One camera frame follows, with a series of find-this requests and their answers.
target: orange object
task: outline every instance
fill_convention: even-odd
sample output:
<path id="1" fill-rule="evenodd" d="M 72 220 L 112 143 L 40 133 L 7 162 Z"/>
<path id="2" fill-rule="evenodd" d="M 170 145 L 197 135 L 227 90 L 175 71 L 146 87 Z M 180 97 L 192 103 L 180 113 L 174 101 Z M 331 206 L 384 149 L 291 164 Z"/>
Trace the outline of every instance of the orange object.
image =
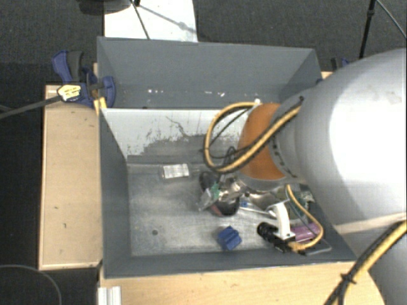
<path id="1" fill-rule="evenodd" d="M 278 103 L 267 103 L 253 109 L 240 135 L 239 149 L 248 146 L 266 130 L 279 106 Z M 284 177 L 284 174 L 275 166 L 267 146 L 240 171 L 253 179 L 278 180 Z"/>

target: white object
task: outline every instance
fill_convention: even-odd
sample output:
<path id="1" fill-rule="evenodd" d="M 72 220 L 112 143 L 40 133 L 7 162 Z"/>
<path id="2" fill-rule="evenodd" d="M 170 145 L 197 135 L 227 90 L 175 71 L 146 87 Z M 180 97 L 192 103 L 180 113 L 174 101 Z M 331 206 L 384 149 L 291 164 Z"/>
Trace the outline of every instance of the white object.
<path id="1" fill-rule="evenodd" d="M 98 305 L 121 305 L 121 287 L 99 287 L 97 289 Z"/>
<path id="2" fill-rule="evenodd" d="M 106 37 L 198 42 L 192 0 L 106 1 Z"/>
<path id="3" fill-rule="evenodd" d="M 174 179 L 176 177 L 190 176 L 187 164 L 165 165 L 163 166 L 164 179 Z"/>
<path id="4" fill-rule="evenodd" d="M 271 210 L 269 210 L 270 215 L 276 217 L 277 220 L 267 220 L 269 224 L 277 228 L 274 235 L 283 241 L 295 236 L 295 234 L 291 231 L 290 219 L 284 203 L 285 201 L 276 203 L 271 207 Z"/>

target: wooden board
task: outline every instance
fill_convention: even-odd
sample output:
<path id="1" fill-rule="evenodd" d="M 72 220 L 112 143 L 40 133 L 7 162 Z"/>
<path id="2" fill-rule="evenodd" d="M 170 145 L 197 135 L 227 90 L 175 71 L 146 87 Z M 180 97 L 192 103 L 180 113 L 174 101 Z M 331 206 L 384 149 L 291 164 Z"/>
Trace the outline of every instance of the wooden board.
<path id="1" fill-rule="evenodd" d="M 46 87 L 46 98 L 57 86 Z M 102 259 L 95 111 L 45 107 L 39 269 L 87 268 Z"/>
<path id="2" fill-rule="evenodd" d="M 180 274 L 105 280 L 102 287 L 121 287 L 123 305 L 314 305 L 324 304 L 350 262 L 313 266 Z M 369 275 L 352 287 L 347 305 L 382 305 Z"/>

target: metal bracket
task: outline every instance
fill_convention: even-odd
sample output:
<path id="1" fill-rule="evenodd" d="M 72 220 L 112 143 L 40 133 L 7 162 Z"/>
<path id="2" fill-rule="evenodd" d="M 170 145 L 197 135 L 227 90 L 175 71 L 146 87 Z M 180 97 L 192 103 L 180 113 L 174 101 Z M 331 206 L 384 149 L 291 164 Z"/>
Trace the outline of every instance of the metal bracket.
<path id="1" fill-rule="evenodd" d="M 99 287 L 97 289 L 97 305 L 121 305 L 121 287 Z"/>
<path id="2" fill-rule="evenodd" d="M 276 217 L 277 220 L 268 220 L 271 225 L 277 228 L 274 235 L 283 241 L 295 237 L 295 234 L 291 231 L 290 218 L 284 203 L 285 201 L 279 202 L 270 207 L 270 215 Z"/>

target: clamp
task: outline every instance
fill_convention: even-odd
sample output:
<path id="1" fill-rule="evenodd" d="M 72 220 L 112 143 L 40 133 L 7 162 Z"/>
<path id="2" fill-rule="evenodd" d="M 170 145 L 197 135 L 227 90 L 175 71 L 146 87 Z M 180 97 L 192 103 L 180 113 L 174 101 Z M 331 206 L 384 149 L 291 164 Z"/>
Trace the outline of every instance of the clamp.
<path id="1" fill-rule="evenodd" d="M 99 83 L 96 75 L 88 67 L 82 67 L 82 51 L 62 50 L 52 57 L 52 67 L 58 74 L 64 85 L 73 84 L 71 88 L 74 92 L 69 98 L 62 97 L 65 102 L 75 102 L 93 108 L 93 90 L 98 90 L 99 98 L 106 99 L 107 107 L 112 107 L 116 98 L 116 87 L 113 77 L 106 76 Z"/>

